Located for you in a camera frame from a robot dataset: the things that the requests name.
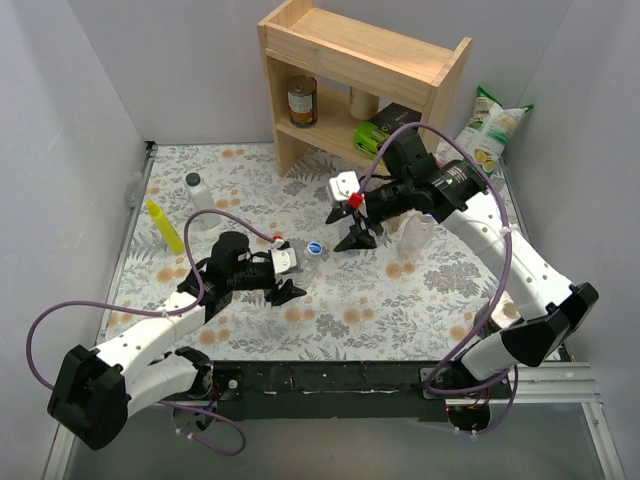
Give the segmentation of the green chips bag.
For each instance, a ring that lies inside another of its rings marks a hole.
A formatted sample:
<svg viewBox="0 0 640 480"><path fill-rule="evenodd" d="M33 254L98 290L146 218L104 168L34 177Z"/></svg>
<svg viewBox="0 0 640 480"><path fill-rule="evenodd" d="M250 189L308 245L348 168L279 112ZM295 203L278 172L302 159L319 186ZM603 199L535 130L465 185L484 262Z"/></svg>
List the green chips bag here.
<svg viewBox="0 0 640 480"><path fill-rule="evenodd" d="M533 109L533 104L504 108L492 94L478 86L472 116L456 142L491 176L519 124Z"/></svg>

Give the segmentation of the white bottle black cap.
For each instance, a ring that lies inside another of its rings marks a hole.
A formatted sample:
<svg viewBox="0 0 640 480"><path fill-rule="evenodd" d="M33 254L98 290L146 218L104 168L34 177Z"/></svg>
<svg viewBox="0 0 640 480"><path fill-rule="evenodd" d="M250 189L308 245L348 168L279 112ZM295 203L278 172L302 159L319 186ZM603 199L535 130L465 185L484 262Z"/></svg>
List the white bottle black cap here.
<svg viewBox="0 0 640 480"><path fill-rule="evenodd" d="M188 173L185 177L185 185L196 211L214 209L216 207L209 186L198 173ZM199 218L207 228L215 228L221 222L220 216L216 213L202 214Z"/></svg>

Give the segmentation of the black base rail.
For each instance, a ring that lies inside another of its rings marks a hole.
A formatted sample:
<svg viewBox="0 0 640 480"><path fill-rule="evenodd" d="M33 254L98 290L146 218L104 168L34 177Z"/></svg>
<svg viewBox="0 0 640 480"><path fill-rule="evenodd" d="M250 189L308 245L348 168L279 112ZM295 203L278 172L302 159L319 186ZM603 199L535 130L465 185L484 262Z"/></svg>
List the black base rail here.
<svg viewBox="0 0 640 480"><path fill-rule="evenodd" d="M460 395L426 390L433 362L424 361L218 361L212 389L200 399L171 402L215 407L233 421L281 419L413 418L446 422L446 404Z"/></svg>

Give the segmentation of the clear plastic bottle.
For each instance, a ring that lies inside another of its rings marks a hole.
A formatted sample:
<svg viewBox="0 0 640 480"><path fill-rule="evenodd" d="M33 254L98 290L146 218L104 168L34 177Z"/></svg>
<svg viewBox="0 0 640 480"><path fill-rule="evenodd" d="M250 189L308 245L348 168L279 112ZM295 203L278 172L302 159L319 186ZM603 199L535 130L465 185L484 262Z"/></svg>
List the clear plastic bottle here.
<svg viewBox="0 0 640 480"><path fill-rule="evenodd" d="M406 222L398 244L403 261L414 261L429 245L435 230L435 221L428 214L416 213Z"/></svg>
<svg viewBox="0 0 640 480"><path fill-rule="evenodd" d="M293 283L302 290L307 290L316 278L322 262L322 252L305 249L300 257L300 271L293 276Z"/></svg>

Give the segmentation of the green and black box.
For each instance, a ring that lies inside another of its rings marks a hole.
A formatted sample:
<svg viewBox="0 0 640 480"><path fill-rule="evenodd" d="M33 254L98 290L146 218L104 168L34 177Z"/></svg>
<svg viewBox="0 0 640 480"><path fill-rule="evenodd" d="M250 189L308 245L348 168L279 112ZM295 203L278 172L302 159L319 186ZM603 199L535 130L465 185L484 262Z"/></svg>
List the green and black box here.
<svg viewBox="0 0 640 480"><path fill-rule="evenodd" d="M419 111L397 103L390 103L355 129L354 147L368 158L374 159L379 146L398 128L407 123L418 122L420 119L421 113Z"/></svg>

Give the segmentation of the yellow squeeze bottle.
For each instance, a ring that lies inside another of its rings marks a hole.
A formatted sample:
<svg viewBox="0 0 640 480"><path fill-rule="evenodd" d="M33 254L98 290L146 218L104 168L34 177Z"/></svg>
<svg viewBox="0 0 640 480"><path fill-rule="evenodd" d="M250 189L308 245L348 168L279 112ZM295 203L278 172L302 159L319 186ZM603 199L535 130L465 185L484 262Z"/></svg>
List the yellow squeeze bottle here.
<svg viewBox="0 0 640 480"><path fill-rule="evenodd" d="M177 233L162 208L150 199L146 201L146 205L151 220L158 229L169 250L174 255L183 254L185 252L184 241L182 240L182 237Z"/></svg>

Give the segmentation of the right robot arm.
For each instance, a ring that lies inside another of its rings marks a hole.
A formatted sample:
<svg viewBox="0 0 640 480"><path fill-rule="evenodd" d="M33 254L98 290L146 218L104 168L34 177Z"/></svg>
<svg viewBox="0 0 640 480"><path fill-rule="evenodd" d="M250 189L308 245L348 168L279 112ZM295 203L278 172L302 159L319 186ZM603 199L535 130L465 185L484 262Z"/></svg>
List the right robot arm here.
<svg viewBox="0 0 640 480"><path fill-rule="evenodd" d="M336 251L373 249L382 224L410 210L429 215L463 241L498 279L486 314L507 293L518 320L486 337L487 316L424 380L435 395L475 397L513 367L539 366L581 325L599 295L590 283L576 284L554 270L508 221L498 189L482 168L463 157L440 166L415 129L395 132L379 153L390 181L365 188L368 176L353 171L330 179L332 210L326 221L353 220Z"/></svg>

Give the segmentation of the aluminium frame rail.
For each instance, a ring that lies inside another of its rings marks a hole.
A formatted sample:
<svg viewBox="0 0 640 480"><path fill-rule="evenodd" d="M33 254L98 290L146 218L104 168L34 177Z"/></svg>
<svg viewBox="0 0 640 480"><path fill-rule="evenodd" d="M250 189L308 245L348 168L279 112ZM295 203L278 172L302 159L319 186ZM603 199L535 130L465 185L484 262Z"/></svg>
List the aluminium frame rail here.
<svg viewBox="0 0 640 480"><path fill-rule="evenodd" d="M413 418L207 422L154 406L106 448L59 430L48 479L620 479L585 363L521 367L480 400Z"/></svg>

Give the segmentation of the white cup on shelf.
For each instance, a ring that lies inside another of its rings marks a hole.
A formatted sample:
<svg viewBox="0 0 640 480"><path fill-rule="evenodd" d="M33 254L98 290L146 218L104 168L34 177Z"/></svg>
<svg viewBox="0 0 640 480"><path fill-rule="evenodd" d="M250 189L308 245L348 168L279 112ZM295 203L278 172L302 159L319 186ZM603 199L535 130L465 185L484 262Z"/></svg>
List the white cup on shelf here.
<svg viewBox="0 0 640 480"><path fill-rule="evenodd" d="M349 114L357 120L368 121L379 110L380 98L355 87L350 88Z"/></svg>

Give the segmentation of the tin can on shelf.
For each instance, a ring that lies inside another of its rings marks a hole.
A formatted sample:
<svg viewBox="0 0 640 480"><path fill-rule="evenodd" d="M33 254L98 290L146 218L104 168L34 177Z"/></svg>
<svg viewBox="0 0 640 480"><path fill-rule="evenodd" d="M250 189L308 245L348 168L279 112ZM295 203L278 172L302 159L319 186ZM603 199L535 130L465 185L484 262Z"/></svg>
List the tin can on shelf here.
<svg viewBox="0 0 640 480"><path fill-rule="evenodd" d="M287 84L287 100L291 123L308 128L317 122L317 82L313 77L299 75Z"/></svg>

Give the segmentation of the wooden shelf unit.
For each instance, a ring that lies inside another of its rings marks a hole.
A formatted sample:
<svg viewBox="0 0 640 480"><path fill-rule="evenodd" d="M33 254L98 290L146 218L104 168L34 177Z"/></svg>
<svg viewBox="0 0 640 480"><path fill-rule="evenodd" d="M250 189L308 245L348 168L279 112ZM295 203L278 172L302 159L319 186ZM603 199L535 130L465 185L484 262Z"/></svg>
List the wooden shelf unit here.
<svg viewBox="0 0 640 480"><path fill-rule="evenodd" d="M382 99L444 128L472 49L469 37L450 50L317 8L311 1L282 3L257 30L280 175L309 147L368 163L354 146L354 132L375 114ZM301 75L351 90L319 85L313 109L317 121L310 127L297 127L290 117L295 101L289 88Z"/></svg>

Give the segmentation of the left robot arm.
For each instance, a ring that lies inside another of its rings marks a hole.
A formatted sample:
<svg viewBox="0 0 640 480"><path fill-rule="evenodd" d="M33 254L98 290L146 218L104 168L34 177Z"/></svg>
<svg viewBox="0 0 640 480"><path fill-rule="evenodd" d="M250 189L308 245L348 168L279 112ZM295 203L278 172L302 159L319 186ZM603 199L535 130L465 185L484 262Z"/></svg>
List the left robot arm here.
<svg viewBox="0 0 640 480"><path fill-rule="evenodd" d="M76 346L64 357L47 411L91 449L108 445L131 416L156 402L176 394L208 396L208 356L170 347L226 308L234 292L260 290L273 306L306 293L291 277L300 268L299 254L282 239L253 253L246 235L225 232L196 267L152 317L93 349Z"/></svg>

